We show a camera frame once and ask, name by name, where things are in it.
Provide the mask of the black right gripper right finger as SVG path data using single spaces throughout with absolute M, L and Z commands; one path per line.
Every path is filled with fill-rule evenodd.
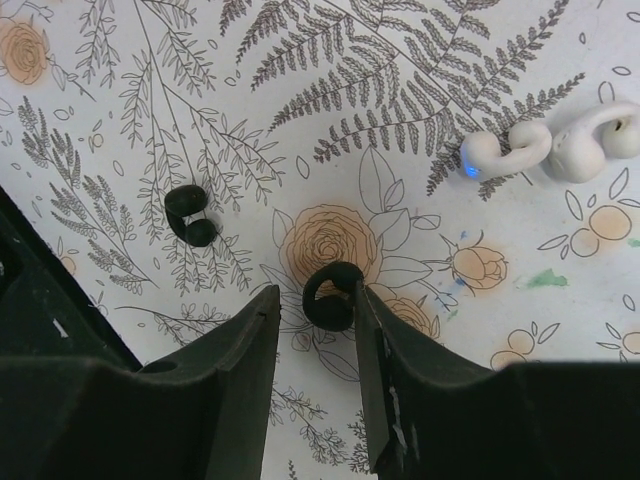
M 493 371 L 354 294 L 371 471 L 380 479 L 635 479 L 639 368 L 516 362 Z

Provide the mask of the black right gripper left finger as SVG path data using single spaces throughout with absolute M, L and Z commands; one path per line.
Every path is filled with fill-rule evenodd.
M 91 357 L 1 361 L 5 479 L 257 479 L 280 292 L 131 372 Z

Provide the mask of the black clip earbud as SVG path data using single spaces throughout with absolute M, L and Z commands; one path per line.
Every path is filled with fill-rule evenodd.
M 207 247 L 218 236 L 215 224 L 207 218 L 187 221 L 208 205 L 206 191 L 198 185 L 182 185 L 171 190 L 164 199 L 165 214 L 173 233 L 187 245 Z
M 330 263 L 310 276 L 303 288 L 302 307 L 307 319 L 329 332 L 348 330 L 354 323 L 354 295 L 363 281 L 360 268 L 349 262 Z

